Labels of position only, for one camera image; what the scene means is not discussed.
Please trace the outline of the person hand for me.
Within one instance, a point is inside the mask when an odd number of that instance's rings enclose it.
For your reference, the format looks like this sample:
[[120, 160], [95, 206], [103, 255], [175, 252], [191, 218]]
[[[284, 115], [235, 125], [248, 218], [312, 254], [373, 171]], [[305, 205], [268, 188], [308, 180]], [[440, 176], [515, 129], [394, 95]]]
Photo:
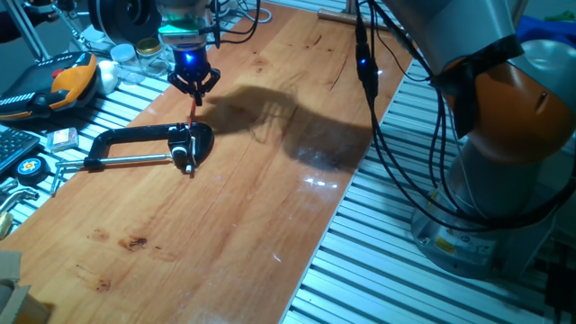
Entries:
[[46, 10], [41, 11], [33, 5], [26, 5], [23, 9], [33, 26], [38, 26], [42, 23], [53, 23], [59, 18], [56, 12]]

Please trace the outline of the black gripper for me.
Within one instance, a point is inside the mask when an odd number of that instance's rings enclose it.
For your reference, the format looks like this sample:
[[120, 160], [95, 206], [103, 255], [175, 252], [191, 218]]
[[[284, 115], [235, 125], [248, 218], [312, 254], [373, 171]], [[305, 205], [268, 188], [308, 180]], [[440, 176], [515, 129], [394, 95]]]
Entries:
[[189, 95], [198, 106], [203, 98], [221, 79], [221, 72], [211, 68], [205, 47], [190, 50], [174, 50], [175, 70], [167, 75], [167, 81], [181, 93]]

